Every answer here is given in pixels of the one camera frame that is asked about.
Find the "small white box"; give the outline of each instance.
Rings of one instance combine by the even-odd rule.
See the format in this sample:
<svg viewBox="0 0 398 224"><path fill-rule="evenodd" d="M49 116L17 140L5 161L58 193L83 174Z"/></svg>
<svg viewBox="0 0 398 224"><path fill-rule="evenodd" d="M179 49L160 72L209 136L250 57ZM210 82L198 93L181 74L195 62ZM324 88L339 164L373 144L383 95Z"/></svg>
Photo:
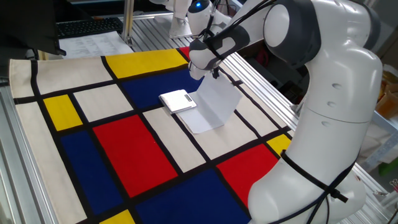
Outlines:
<svg viewBox="0 0 398 224"><path fill-rule="evenodd" d="M176 90L170 93L161 94L159 99L170 111L170 114L188 110L197 106L185 90Z"/></svg>

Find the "yellow rectangle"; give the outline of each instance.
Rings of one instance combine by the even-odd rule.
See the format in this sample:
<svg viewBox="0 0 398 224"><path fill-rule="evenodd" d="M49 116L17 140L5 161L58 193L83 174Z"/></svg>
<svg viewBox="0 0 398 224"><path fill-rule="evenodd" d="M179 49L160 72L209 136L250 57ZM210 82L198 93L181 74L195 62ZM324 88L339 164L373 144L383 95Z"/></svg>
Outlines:
<svg viewBox="0 0 398 224"><path fill-rule="evenodd" d="M57 131L83 124L68 95L47 98L44 103Z"/></svg>
<svg viewBox="0 0 398 224"><path fill-rule="evenodd" d="M106 61L117 78L175 68L188 63L175 49L110 55L106 56Z"/></svg>
<svg viewBox="0 0 398 224"><path fill-rule="evenodd" d="M267 141L267 143L276 153L280 154L282 150L287 149L290 144L290 139L282 134Z"/></svg>
<svg viewBox="0 0 398 224"><path fill-rule="evenodd" d="M99 224L136 224L132 219L129 210L125 210Z"/></svg>

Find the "black monitor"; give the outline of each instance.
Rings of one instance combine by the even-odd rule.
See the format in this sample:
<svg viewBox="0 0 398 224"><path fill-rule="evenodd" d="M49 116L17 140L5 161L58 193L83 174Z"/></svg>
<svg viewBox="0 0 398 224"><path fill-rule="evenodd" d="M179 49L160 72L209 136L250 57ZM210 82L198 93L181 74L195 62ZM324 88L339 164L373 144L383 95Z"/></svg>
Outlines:
<svg viewBox="0 0 398 224"><path fill-rule="evenodd" d="M9 59L23 59L28 49L65 55L58 42L52 0L0 0L0 75Z"/></svg>

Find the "red rectangle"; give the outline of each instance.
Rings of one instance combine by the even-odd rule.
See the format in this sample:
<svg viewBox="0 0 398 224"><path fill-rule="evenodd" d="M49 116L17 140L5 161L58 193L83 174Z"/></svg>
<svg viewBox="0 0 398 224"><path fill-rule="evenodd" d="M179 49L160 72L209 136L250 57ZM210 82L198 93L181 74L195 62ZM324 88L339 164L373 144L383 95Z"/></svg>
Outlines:
<svg viewBox="0 0 398 224"><path fill-rule="evenodd" d="M130 197L177 176L137 115L95 127L94 132Z"/></svg>
<svg viewBox="0 0 398 224"><path fill-rule="evenodd" d="M265 145L244 151L217 165L226 181L243 203L248 206L251 186L264 177L278 162Z"/></svg>

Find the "table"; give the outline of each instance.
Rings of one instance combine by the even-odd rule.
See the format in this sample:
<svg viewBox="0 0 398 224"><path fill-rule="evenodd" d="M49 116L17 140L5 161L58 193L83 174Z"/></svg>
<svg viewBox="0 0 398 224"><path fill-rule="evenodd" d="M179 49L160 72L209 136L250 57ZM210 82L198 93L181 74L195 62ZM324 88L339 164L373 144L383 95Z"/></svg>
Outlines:
<svg viewBox="0 0 398 224"><path fill-rule="evenodd" d="M176 45L187 45L191 40L170 40L166 31L158 27L155 18L167 17L171 14L146 15L134 17L134 32L136 34L134 51L171 49ZM232 54L224 64L248 88L253 91L273 112L284 121L288 127L295 130L298 117L290 109L290 103L270 83L260 76L238 54ZM0 139L2 141L2 156L0 169L2 170L3 186L9 201L10 214L15 223L28 220L31 223L58 223L54 211L49 204L48 195L43 188L43 182L37 172L37 165L26 143L23 130L20 128L19 118L16 116L14 103L9 87L0 88ZM392 214L377 204L373 197L375 190L385 190L357 164L353 168L355 173L366 184L368 198L365 206L356 214L341 223L383 223Z"/></svg>

